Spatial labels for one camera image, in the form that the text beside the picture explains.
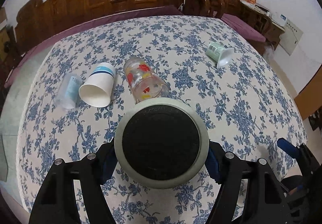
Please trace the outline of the cream steel thermos cup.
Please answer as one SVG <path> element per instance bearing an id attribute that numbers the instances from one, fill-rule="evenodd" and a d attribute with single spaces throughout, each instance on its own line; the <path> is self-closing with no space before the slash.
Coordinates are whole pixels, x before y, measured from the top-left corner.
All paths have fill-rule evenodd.
<path id="1" fill-rule="evenodd" d="M 121 168 L 152 189 L 170 189 L 190 181 L 206 161 L 209 142 L 196 111 L 171 98 L 137 103 L 124 114 L 114 137 Z"/>

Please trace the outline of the clear plastic cup blue label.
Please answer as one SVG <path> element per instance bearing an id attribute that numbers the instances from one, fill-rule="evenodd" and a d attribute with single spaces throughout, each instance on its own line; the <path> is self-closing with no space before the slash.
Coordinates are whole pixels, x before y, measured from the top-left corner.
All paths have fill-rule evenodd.
<path id="1" fill-rule="evenodd" d="M 65 110 L 75 109 L 82 83 L 82 79 L 77 74 L 66 74 L 55 96 L 54 106 Z"/>

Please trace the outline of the small green yogurt cup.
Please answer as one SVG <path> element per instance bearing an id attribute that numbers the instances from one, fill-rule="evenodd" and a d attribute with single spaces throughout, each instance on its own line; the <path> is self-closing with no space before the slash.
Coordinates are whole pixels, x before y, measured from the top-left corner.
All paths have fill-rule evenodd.
<path id="1" fill-rule="evenodd" d="M 206 50 L 206 55 L 215 62 L 217 69 L 229 64 L 233 54 L 233 48 L 225 48 L 216 42 L 211 42 Z"/>

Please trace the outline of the white paper cup blue stripes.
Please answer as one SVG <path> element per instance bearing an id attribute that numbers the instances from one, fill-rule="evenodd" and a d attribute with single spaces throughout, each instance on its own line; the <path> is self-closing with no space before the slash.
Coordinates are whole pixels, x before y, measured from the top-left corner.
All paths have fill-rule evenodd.
<path id="1" fill-rule="evenodd" d="M 110 63 L 100 63 L 79 88 L 79 96 L 86 104 L 103 108 L 111 102 L 116 69 Z"/>

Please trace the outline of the glass cup red flowers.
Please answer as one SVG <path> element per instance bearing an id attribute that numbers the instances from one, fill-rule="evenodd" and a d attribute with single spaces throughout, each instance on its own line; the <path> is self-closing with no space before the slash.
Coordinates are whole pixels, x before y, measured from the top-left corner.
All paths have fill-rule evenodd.
<path id="1" fill-rule="evenodd" d="M 167 84 L 143 59 L 130 57 L 125 62 L 123 70 L 136 103 L 168 96 Z"/>

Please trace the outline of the wooden side table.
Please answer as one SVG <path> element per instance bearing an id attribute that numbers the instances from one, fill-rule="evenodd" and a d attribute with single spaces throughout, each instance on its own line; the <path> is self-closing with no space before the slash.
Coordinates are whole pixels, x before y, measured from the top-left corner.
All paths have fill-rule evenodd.
<path id="1" fill-rule="evenodd" d="M 280 43 L 280 36 L 285 33 L 285 29 L 274 23 L 264 11 L 244 3 L 241 3 L 240 19 L 263 35 L 274 50 Z"/>

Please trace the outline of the blue floral tablecloth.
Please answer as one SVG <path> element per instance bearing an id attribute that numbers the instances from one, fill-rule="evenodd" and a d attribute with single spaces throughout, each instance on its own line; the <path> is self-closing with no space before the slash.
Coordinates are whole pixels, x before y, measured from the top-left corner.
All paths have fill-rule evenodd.
<path id="1" fill-rule="evenodd" d="M 17 147 L 30 223 L 299 223 L 305 147 L 270 64 L 216 19 L 66 36 L 28 92 Z"/>

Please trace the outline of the white wall distribution panel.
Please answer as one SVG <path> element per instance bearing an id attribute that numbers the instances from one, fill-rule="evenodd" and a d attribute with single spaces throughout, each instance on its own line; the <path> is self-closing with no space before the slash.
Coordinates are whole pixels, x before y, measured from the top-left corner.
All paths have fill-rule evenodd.
<path id="1" fill-rule="evenodd" d="M 293 54 L 302 35 L 303 31 L 299 27 L 297 27 L 292 21 L 287 19 L 287 22 L 284 26 L 284 33 L 280 36 L 281 40 L 279 44 L 290 56 Z"/>

